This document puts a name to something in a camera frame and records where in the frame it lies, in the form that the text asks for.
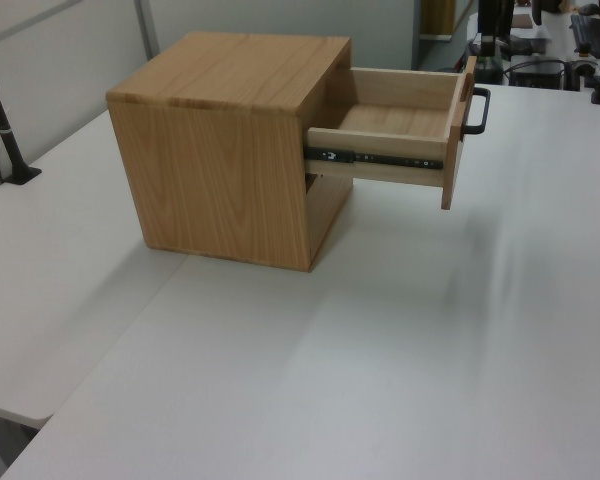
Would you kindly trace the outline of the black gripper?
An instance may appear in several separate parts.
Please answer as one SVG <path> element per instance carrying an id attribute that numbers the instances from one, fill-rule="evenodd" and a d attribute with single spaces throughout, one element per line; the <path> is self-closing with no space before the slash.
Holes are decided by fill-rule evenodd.
<path id="1" fill-rule="evenodd" d="M 494 56 L 499 22 L 499 1 L 478 1 L 478 32 L 481 34 L 481 56 Z"/>

